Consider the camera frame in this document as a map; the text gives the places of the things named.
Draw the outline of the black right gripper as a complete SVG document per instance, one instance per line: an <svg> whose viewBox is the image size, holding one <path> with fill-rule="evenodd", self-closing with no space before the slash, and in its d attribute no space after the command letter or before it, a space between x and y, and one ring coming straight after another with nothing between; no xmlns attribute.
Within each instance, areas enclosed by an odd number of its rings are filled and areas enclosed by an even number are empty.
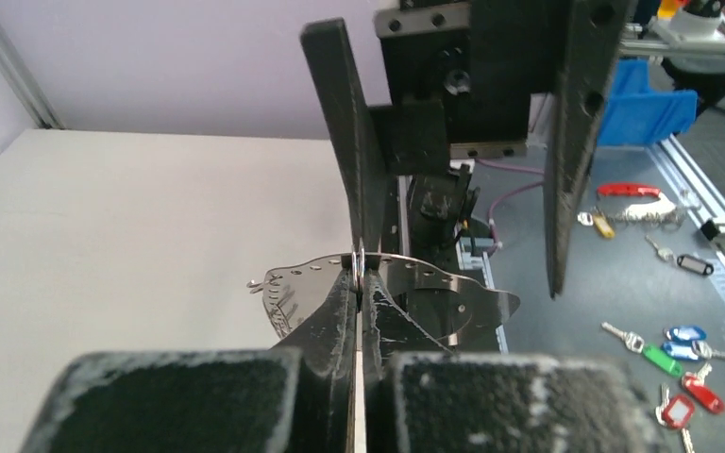
<svg viewBox="0 0 725 453"><path fill-rule="evenodd" d="M563 1L382 2L374 27L391 103L373 108L375 126L345 21L304 26L300 43L346 190L355 251L379 250L389 189L384 156L392 174L412 176L442 174L454 159L521 155L531 138L531 100L554 85L544 232L548 293L563 292L576 209L635 9L633 1L568 5L566 18Z"/></svg>

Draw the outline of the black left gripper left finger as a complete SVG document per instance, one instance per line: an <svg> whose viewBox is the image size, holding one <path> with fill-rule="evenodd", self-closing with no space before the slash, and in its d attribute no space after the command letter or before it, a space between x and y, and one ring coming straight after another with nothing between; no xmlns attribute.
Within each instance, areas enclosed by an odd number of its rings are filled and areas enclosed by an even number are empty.
<svg viewBox="0 0 725 453"><path fill-rule="evenodd" d="M350 452L355 308L335 271L318 309L267 350L104 351L71 361L25 452Z"/></svg>

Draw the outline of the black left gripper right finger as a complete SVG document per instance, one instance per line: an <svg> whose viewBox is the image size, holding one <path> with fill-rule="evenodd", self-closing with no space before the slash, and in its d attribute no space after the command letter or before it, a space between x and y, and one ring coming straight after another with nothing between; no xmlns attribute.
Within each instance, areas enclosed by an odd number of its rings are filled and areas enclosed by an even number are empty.
<svg viewBox="0 0 725 453"><path fill-rule="evenodd" d="M451 352L394 303L378 273L362 287L368 451L667 451L624 366Z"/></svg>

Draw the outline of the metal oval keyring plate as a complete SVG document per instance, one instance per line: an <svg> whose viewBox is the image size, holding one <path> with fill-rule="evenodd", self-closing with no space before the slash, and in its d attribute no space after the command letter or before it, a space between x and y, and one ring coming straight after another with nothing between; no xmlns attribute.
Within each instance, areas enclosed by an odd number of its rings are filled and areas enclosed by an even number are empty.
<svg viewBox="0 0 725 453"><path fill-rule="evenodd" d="M384 291L445 346L473 347L494 335L520 306L515 294L422 260L381 253L368 253L365 260L365 273L379 277ZM269 322L283 339L318 309L337 277L349 273L350 267L350 255L328 255L270 269L246 287L261 296Z"/></svg>

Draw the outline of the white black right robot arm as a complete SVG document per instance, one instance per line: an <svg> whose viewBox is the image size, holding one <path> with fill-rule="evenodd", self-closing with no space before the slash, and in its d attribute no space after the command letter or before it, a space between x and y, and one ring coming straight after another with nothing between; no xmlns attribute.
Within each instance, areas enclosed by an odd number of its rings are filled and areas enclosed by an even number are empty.
<svg viewBox="0 0 725 453"><path fill-rule="evenodd" d="M552 99L542 187L548 287L564 287L631 1L400 1L373 18L389 103L369 105L341 18L299 36L346 191L352 250L379 248L406 176L406 243L454 244L477 197L453 159L510 156L530 134L531 99Z"/></svg>

